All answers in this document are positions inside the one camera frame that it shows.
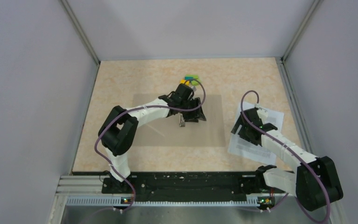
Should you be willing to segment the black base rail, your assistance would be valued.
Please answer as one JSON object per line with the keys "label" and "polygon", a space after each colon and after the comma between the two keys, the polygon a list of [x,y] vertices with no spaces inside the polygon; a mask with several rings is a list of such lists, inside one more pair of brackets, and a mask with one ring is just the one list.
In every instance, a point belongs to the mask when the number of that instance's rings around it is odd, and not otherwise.
{"label": "black base rail", "polygon": [[251,194],[281,193],[257,172],[132,172],[128,183],[103,180],[103,194],[133,194],[136,202],[242,202]]}

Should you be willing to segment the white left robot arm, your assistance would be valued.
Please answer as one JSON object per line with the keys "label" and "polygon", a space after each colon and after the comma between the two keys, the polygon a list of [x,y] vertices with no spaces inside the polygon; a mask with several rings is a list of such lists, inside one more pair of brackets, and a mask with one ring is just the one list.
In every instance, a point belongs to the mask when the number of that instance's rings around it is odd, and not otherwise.
{"label": "white left robot arm", "polygon": [[109,164],[113,187],[120,193],[127,192],[131,187],[127,152],[139,127],[178,113],[185,121],[206,120],[202,113],[205,100],[205,92],[202,98],[195,97],[193,88],[179,84],[176,90],[149,103],[132,108],[113,107],[98,131],[94,145],[95,152]]}

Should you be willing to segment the yellow block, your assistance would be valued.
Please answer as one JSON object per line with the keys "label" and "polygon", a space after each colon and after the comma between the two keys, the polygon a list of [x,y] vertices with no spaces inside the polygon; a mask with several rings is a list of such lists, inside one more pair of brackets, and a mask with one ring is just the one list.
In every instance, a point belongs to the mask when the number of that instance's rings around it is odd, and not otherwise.
{"label": "yellow block", "polygon": [[184,80],[184,79],[182,79],[182,80],[180,81],[180,83],[189,86],[190,81],[189,81],[189,80]]}

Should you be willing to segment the metal folder clip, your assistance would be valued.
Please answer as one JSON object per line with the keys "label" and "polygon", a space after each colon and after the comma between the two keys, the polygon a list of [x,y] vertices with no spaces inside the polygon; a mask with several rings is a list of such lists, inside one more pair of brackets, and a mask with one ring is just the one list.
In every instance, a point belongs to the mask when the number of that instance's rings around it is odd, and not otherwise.
{"label": "metal folder clip", "polygon": [[183,115],[180,114],[180,116],[179,116],[179,127],[185,127],[185,126],[186,126],[185,119],[184,119]]}

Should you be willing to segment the light green block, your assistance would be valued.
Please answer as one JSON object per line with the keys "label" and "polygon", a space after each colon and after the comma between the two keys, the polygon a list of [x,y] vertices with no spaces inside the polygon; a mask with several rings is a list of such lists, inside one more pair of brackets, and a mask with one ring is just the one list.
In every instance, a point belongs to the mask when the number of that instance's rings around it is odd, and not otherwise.
{"label": "light green block", "polygon": [[198,86],[198,85],[200,85],[200,81],[198,79],[194,79],[194,80],[191,81],[191,84],[193,86]]}

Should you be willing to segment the white paper sheet stack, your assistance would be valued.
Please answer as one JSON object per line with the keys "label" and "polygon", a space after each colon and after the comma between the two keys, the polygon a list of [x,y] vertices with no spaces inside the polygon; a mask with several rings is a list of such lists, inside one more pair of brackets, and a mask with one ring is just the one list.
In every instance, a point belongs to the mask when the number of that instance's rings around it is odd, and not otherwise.
{"label": "white paper sheet stack", "polygon": [[283,125],[284,113],[266,108],[267,119],[265,122],[256,118],[256,109],[254,105],[248,102],[238,106],[236,113],[236,122],[231,130],[228,152],[238,155],[252,161],[267,165],[276,164],[276,155],[268,149],[261,146],[262,134],[254,129],[243,117],[241,109],[244,109],[246,117],[260,129],[267,132],[275,126],[276,130],[281,130]]}

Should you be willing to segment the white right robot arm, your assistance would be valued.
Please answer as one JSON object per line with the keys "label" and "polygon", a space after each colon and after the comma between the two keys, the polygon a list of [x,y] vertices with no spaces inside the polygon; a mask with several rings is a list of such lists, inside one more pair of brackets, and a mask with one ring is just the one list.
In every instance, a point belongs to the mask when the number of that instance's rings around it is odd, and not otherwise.
{"label": "white right robot arm", "polygon": [[255,172],[254,188],[268,192],[271,188],[295,196],[308,211],[314,211],[344,197],[333,160],[317,157],[282,135],[271,123],[268,113],[260,107],[241,111],[232,133],[241,139],[261,146],[279,157],[291,171],[275,165],[259,167]]}

